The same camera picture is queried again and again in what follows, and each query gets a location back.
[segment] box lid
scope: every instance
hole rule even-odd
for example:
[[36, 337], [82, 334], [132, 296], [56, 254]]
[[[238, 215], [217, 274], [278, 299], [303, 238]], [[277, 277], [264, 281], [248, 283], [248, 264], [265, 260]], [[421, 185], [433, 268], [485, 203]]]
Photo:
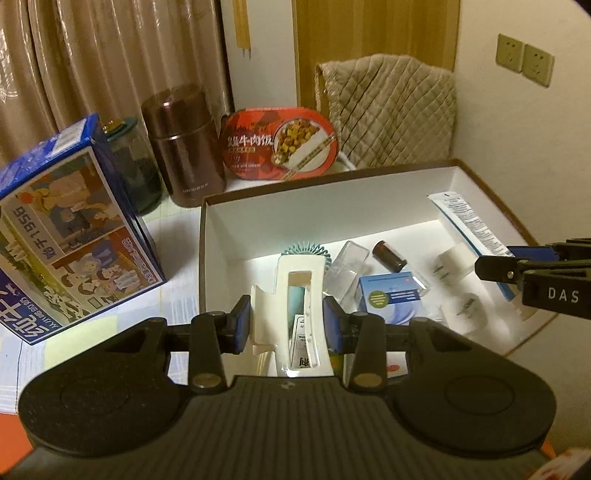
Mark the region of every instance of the box lid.
[[99, 116], [93, 113], [49, 140], [39, 143], [0, 170], [0, 200], [67, 157], [71, 151], [90, 145], [97, 124], [100, 124]]

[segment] open cardboard box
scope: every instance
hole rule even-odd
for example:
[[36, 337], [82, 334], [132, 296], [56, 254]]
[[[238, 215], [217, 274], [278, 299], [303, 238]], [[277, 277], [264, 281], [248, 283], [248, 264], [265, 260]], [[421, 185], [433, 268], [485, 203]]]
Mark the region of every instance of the open cardboard box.
[[[424, 298], [441, 306], [451, 329], [461, 298], [481, 300], [488, 323], [470, 339], [506, 355], [555, 315], [537, 310], [522, 320], [495, 283], [473, 272], [453, 288], [432, 275], [438, 254], [463, 241], [427, 195], [460, 193], [505, 245], [535, 245], [524, 226], [490, 188], [457, 160], [412, 166], [351, 171], [315, 179], [269, 184], [205, 199], [200, 230], [200, 311], [229, 312], [253, 284], [272, 292], [280, 253], [300, 241], [325, 246], [335, 258], [347, 240], [371, 250], [385, 240], [431, 282]], [[370, 255], [365, 275], [388, 271]], [[264, 374], [268, 358], [252, 354], [247, 344], [238, 356], [224, 355], [228, 381], [234, 375]]]

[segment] red package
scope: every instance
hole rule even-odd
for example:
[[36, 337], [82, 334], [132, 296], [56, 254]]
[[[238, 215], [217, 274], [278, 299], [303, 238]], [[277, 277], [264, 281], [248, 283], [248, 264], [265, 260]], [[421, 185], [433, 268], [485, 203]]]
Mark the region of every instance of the red package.
[[335, 129], [309, 108], [241, 110], [220, 135], [226, 166], [246, 180], [316, 177], [338, 152]]

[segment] beige curtain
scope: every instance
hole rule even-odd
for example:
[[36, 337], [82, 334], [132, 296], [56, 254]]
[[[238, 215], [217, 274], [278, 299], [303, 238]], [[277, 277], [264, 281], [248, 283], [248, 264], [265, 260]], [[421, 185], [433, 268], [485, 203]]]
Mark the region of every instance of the beige curtain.
[[217, 0], [0, 0], [0, 163], [91, 112], [200, 84], [229, 112]]

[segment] metal screw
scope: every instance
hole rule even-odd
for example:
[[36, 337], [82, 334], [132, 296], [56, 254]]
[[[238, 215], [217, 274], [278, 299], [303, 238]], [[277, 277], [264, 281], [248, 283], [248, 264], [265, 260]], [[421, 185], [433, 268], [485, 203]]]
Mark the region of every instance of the metal screw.
[[296, 384], [293, 382], [283, 382], [280, 386], [283, 390], [291, 390], [296, 387]]
[[193, 385], [197, 388], [213, 388], [222, 383], [222, 379], [216, 374], [199, 374], [193, 377]]
[[359, 374], [353, 381], [362, 388], [376, 388], [382, 384], [382, 378], [376, 374]]

